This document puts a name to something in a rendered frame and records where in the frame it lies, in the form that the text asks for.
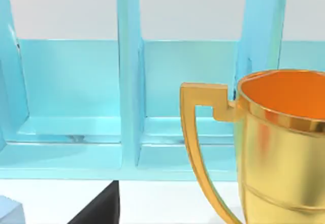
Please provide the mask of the gold trophy cup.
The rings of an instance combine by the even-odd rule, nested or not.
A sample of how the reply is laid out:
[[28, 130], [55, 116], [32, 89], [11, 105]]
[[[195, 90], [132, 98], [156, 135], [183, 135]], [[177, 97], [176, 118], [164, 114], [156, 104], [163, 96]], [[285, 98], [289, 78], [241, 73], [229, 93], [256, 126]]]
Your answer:
[[199, 147], [196, 106], [234, 124], [246, 224], [325, 224], [325, 72], [267, 70], [223, 84], [182, 83], [180, 116], [197, 181], [227, 224], [241, 224], [215, 189]]

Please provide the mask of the pale blue block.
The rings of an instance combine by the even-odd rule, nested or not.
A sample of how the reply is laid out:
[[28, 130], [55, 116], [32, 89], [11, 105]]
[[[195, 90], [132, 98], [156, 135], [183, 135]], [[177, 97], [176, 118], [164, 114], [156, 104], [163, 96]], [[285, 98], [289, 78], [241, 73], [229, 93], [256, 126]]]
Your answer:
[[6, 196], [0, 196], [0, 224], [25, 224], [23, 205]]

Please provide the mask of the light blue rack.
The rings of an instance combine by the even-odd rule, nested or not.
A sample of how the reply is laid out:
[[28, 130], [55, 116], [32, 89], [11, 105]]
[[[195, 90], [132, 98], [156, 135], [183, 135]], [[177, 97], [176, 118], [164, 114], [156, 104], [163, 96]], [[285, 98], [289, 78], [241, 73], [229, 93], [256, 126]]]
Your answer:
[[0, 0], [0, 179], [194, 181], [182, 82], [325, 71], [325, 0]]

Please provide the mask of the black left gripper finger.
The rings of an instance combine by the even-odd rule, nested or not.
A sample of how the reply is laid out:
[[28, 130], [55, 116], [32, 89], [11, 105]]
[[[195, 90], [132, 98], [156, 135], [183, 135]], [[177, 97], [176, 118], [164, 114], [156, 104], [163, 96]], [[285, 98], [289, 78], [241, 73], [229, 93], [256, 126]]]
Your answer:
[[112, 181], [67, 224], [119, 224], [119, 181]]

